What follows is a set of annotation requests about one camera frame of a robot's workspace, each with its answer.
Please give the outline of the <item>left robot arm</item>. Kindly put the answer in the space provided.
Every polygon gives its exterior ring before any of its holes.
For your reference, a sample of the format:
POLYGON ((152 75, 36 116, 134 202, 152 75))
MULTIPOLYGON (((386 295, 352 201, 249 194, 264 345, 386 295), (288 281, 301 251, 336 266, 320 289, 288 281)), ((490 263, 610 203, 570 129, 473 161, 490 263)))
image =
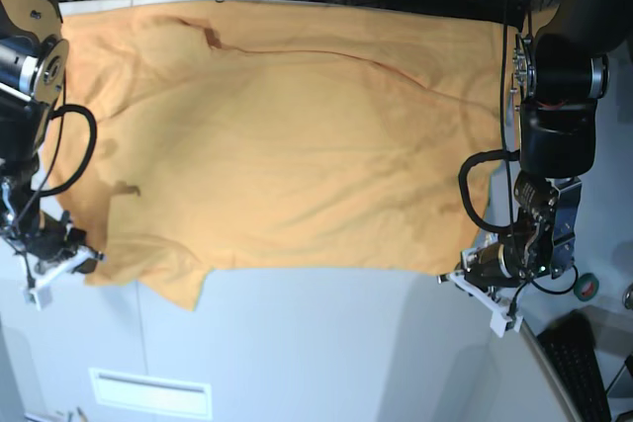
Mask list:
POLYGON ((581 175, 593 165, 595 116, 609 84, 609 53, 632 31, 632 0, 561 0, 551 21, 518 36, 519 147, 469 157, 458 184, 465 211, 495 242, 463 253, 456 269, 483 292, 515 289, 574 265, 581 175), (468 175, 489 161, 516 162, 518 209, 509 224, 484 221, 471 202, 468 175))

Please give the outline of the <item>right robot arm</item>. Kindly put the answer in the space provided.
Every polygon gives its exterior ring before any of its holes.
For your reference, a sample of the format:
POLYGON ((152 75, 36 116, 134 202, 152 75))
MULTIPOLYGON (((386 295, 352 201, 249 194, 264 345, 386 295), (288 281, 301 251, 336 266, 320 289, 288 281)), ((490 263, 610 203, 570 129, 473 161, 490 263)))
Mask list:
POLYGON ((84 232, 41 210, 32 187, 60 98, 69 43, 57 0, 1 0, 1 237, 44 270, 76 255, 84 232))

